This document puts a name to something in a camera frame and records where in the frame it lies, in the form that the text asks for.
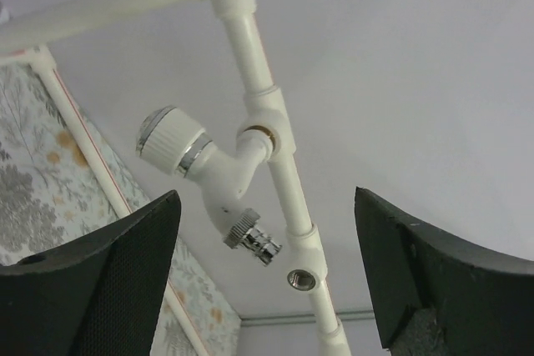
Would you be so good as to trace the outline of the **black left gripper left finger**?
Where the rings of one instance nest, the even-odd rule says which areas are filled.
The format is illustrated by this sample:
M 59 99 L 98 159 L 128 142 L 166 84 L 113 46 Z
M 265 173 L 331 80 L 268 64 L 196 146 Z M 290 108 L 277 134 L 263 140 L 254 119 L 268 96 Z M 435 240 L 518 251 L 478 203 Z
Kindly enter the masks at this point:
M 174 190 L 125 218 L 1 268 L 3 355 L 148 355 L 181 201 Z

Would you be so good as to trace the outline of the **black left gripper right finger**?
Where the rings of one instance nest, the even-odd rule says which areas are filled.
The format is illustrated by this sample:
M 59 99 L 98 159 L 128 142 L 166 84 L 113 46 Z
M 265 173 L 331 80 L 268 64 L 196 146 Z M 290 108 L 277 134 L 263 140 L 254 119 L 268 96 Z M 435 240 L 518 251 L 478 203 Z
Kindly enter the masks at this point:
M 382 348 L 531 355 L 533 262 L 471 243 L 355 190 L 355 227 Z

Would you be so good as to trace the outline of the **white water faucet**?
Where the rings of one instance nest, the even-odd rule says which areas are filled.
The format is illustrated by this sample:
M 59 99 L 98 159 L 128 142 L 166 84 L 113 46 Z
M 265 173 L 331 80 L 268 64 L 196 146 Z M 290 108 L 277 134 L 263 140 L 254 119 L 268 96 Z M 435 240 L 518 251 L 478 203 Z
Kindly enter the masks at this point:
M 187 113 L 167 106 L 153 111 L 141 123 L 136 138 L 139 158 L 169 176 L 195 183 L 204 208 L 224 244 L 244 248 L 264 266 L 280 252 L 260 226 L 260 215 L 247 208 L 242 197 L 257 167 L 274 150 L 263 131 L 249 128 L 237 136 L 236 154 L 222 151 L 200 123 Z

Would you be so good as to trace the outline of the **white pipe frame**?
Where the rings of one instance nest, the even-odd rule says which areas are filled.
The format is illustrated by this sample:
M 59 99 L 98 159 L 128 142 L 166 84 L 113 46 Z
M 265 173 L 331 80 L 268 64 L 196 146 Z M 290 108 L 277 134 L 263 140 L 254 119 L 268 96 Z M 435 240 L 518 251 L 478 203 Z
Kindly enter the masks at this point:
M 1 26 L 2 62 L 30 63 L 119 217 L 128 215 L 130 207 L 60 78 L 48 44 L 181 1 L 185 0 L 73 0 L 15 18 Z M 274 150 L 264 163 L 270 166 L 286 222 L 291 253 L 286 273 L 288 284 L 310 298 L 320 354 L 347 355 L 350 347 L 326 281 L 328 268 L 320 234 L 311 221 L 295 165 L 296 146 L 285 101 L 273 81 L 255 21 L 256 1 L 209 1 L 215 16 L 224 24 L 246 92 L 244 100 L 248 117 L 237 136 L 249 128 L 256 128 L 273 141 Z

